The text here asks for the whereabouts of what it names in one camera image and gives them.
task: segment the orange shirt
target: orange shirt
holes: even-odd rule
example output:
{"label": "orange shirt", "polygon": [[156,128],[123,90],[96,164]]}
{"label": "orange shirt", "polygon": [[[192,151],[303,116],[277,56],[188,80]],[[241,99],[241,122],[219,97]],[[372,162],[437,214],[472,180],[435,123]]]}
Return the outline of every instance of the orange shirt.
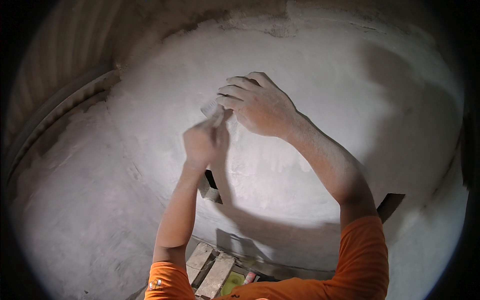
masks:
{"label": "orange shirt", "polygon": [[[195,299],[187,272],[175,264],[154,263],[148,281],[146,300]],[[385,299],[387,287],[388,253],[382,222],[376,216],[366,216],[343,229],[332,279],[254,282],[235,287],[229,295],[215,299]]]}

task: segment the gray plaster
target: gray plaster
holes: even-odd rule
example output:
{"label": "gray plaster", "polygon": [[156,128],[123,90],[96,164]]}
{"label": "gray plaster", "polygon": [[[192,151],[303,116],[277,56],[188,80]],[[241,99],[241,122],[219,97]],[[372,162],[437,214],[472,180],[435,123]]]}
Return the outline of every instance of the gray plaster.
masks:
{"label": "gray plaster", "polygon": [[[207,21],[151,49],[106,102],[64,116],[56,123],[64,131],[41,153],[61,132],[48,129],[16,170],[11,211],[54,298],[126,299],[145,284],[158,222],[185,159],[181,133],[204,119],[200,106],[225,78],[251,71],[266,72],[355,156],[377,205],[389,192],[406,194],[385,223],[389,297],[422,276],[409,292],[425,295],[465,211],[457,161],[444,178],[460,129],[461,85],[421,39],[362,22],[292,6],[288,19]],[[339,207],[308,163],[235,119],[228,128],[226,168],[213,170],[223,205],[198,194],[193,234],[261,262],[334,270]]]}

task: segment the person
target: person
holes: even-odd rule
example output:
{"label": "person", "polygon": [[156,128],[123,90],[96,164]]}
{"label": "person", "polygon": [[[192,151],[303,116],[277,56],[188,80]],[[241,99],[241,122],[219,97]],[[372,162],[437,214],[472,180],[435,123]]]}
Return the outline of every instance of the person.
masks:
{"label": "person", "polygon": [[[255,282],[216,299],[384,299],[389,281],[383,227],[355,158],[297,112],[264,73],[231,77],[227,82],[218,91],[217,103],[233,110],[249,131],[283,139],[306,158],[340,205],[341,239],[336,273],[330,280]],[[214,122],[208,119],[183,134],[187,158],[158,227],[146,300],[195,299],[185,248],[195,221],[197,187],[207,166],[222,157],[219,152],[226,151],[228,143],[225,120],[217,128]]]}

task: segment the hand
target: hand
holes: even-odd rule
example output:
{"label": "hand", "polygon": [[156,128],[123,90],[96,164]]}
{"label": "hand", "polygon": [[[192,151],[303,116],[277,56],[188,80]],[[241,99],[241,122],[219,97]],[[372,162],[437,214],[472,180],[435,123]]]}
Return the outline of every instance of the hand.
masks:
{"label": "hand", "polygon": [[208,119],[188,129],[183,134],[187,160],[191,168],[205,171],[206,167],[223,149],[228,148],[228,131],[224,118],[218,128],[215,119]]}
{"label": "hand", "polygon": [[219,88],[218,104],[230,108],[237,121],[249,131],[285,138],[298,120],[289,97],[265,73],[251,72],[245,77],[230,77],[231,85]]}

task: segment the shirt sleeve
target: shirt sleeve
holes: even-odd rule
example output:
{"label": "shirt sleeve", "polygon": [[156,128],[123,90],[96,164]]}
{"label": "shirt sleeve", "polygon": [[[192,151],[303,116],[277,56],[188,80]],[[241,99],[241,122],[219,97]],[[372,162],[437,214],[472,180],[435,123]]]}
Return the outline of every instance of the shirt sleeve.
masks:
{"label": "shirt sleeve", "polygon": [[385,299],[388,250],[379,217],[366,216],[342,231],[335,276],[324,281],[334,299]]}
{"label": "shirt sleeve", "polygon": [[145,300],[157,299],[194,300],[187,272],[173,263],[154,263],[150,268]]}

